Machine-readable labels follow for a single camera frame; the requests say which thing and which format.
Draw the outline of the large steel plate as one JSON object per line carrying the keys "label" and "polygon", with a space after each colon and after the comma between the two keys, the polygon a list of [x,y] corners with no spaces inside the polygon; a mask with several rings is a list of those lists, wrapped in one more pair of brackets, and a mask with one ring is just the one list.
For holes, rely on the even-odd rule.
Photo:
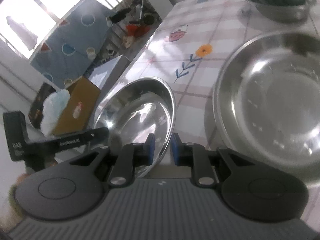
{"label": "large steel plate", "polygon": [[213,91],[226,146],[319,186],[319,37],[258,35],[231,53]]}

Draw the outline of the brown cardboard box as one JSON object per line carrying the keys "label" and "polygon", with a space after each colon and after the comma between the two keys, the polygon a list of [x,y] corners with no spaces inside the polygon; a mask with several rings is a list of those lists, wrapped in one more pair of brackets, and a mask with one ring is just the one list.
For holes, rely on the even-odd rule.
{"label": "brown cardboard box", "polygon": [[100,89],[85,77],[76,80],[67,90],[71,97],[53,129],[53,135],[83,130],[100,95]]}

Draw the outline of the blue patterned hanging cloth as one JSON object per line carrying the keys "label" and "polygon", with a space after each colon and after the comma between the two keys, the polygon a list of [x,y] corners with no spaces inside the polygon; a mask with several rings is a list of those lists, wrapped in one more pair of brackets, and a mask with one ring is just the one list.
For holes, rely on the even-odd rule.
{"label": "blue patterned hanging cloth", "polygon": [[59,88],[82,76],[102,48],[114,12],[96,0],[71,9],[37,46],[30,65]]}

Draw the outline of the deep steel bowl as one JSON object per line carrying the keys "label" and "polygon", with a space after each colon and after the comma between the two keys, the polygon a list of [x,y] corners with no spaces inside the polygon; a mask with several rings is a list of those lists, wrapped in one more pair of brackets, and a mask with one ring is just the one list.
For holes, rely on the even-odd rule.
{"label": "deep steel bowl", "polygon": [[253,5],[257,11],[259,11],[266,18],[280,23],[295,23],[305,21],[309,16],[311,7],[317,2],[317,0],[306,0],[304,5],[275,6],[261,4],[255,2],[254,0],[245,1]]}

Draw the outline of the small steel plate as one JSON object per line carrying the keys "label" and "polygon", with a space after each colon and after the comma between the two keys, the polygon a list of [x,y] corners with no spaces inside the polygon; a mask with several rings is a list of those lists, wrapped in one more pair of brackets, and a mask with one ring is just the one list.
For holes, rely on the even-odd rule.
{"label": "small steel plate", "polygon": [[175,97],[170,86],[159,77],[143,77],[109,93],[97,107],[93,128],[107,127],[104,141],[119,150],[129,143],[143,143],[155,136],[150,165],[139,165],[136,176],[143,178],[160,163],[169,146],[176,120]]}

